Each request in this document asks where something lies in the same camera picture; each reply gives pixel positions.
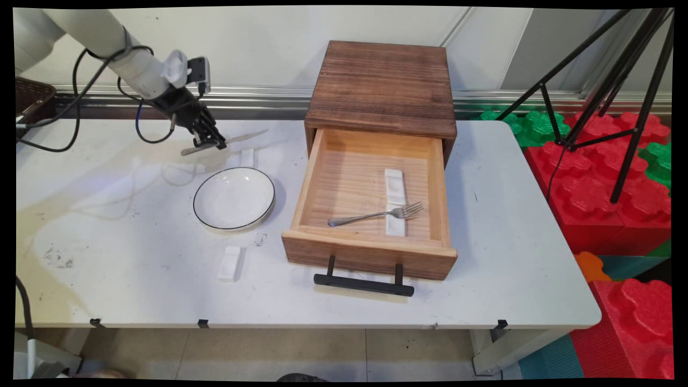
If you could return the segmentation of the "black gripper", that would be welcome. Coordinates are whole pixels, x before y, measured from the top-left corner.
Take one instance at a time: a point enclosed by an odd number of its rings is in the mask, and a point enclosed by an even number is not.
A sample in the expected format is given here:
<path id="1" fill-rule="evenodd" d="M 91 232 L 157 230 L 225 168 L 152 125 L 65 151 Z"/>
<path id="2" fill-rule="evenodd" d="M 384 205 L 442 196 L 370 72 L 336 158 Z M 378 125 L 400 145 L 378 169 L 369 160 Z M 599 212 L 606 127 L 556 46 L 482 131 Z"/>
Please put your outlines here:
<path id="1" fill-rule="evenodd" d="M 200 87 L 198 96 L 186 87 L 167 86 L 161 95 L 148 99 L 148 104 L 168 118 L 176 116 L 175 125 L 187 128 L 194 135 L 192 142 L 196 149 L 225 149 L 226 139 L 217 129 L 216 121 L 206 105 L 200 101 L 204 95 L 204 86 Z"/>

